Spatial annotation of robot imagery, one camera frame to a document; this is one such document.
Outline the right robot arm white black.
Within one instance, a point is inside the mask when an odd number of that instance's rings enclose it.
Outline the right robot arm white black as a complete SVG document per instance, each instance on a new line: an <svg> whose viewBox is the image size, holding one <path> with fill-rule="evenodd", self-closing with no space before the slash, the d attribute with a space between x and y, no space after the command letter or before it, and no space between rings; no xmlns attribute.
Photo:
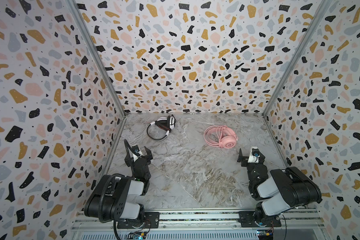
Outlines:
<svg viewBox="0 0 360 240"><path fill-rule="evenodd" d="M322 201L319 187L298 168L269 171L265 159L257 147L251 148L249 156L239 151L237 162L247 169L250 195L258 202L253 211L239 212L243 228L281 227L282 213Z"/></svg>

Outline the pink headphones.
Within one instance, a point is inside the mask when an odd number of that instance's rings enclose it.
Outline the pink headphones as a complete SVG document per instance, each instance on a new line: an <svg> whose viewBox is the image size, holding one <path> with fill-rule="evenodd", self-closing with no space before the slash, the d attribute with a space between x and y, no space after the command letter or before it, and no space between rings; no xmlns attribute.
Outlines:
<svg viewBox="0 0 360 240"><path fill-rule="evenodd" d="M211 147L231 149L236 146L238 136L225 125L210 126L204 132L204 140Z"/></svg>

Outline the white black headphones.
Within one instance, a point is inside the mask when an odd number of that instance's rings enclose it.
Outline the white black headphones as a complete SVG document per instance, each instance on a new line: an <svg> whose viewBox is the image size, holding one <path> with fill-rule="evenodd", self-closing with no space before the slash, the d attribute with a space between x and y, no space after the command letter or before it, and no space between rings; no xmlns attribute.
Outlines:
<svg viewBox="0 0 360 240"><path fill-rule="evenodd" d="M147 129L146 129L146 133L148 135L148 137L156 142L160 142L160 141L163 141L165 140L169 134L172 132L172 130L176 127L176 118L174 115L170 115L168 117L161 117L159 119L157 119L156 121L154 122L151 122ZM156 126L158 127L159 129L161 130L164 130L166 131L165 135L162 137L162 138L159 138L159 139L156 139L156 138L153 138L150 134L149 134L149 129L152 127L152 126Z"/></svg>

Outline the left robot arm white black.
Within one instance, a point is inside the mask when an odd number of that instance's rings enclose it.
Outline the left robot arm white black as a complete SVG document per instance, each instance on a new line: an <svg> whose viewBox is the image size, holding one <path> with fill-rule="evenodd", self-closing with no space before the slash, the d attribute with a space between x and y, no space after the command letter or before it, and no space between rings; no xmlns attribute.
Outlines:
<svg viewBox="0 0 360 240"><path fill-rule="evenodd" d="M149 217L143 204L130 203L129 196L144 196L150 186L149 165L153 159L151 150L146 154L138 146L127 147L126 164L132 175L104 175L93 190L84 207L87 217L96 218L101 223L114 222L122 228L140 229L149 225Z"/></svg>

